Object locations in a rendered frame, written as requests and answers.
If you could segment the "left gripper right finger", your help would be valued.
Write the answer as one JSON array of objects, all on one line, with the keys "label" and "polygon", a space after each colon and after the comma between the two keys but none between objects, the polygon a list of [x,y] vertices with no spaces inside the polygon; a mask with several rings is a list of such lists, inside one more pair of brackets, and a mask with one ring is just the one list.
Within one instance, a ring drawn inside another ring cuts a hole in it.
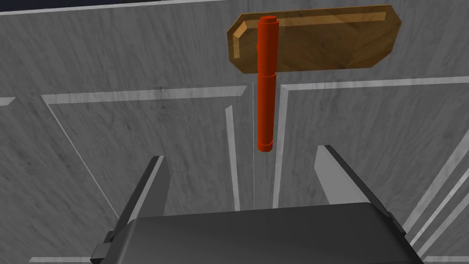
[{"label": "left gripper right finger", "polygon": [[331,145],[317,147],[314,169],[329,204],[371,203],[391,214]]}]

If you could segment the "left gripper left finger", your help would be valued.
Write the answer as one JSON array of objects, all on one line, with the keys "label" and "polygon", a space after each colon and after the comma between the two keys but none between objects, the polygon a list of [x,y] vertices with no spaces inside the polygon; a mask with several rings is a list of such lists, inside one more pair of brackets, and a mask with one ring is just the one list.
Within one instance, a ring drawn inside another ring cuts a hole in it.
[{"label": "left gripper left finger", "polygon": [[162,216],[171,176],[165,156],[151,158],[112,232],[117,235],[132,220]]}]

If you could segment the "red marker pen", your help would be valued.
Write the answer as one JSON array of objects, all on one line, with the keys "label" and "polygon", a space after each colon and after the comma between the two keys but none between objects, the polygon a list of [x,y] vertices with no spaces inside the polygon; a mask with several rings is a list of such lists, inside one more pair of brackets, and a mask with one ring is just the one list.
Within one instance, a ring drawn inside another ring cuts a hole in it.
[{"label": "red marker pen", "polygon": [[279,21],[262,16],[257,30],[257,148],[273,148]]}]

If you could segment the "brown wooden tray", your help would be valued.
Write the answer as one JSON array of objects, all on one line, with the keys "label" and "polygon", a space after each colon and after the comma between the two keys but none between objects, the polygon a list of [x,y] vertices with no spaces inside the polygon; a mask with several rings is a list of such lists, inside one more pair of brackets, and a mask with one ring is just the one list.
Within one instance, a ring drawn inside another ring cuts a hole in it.
[{"label": "brown wooden tray", "polygon": [[392,52],[401,21],[391,5],[272,12],[277,72],[370,68]]}]

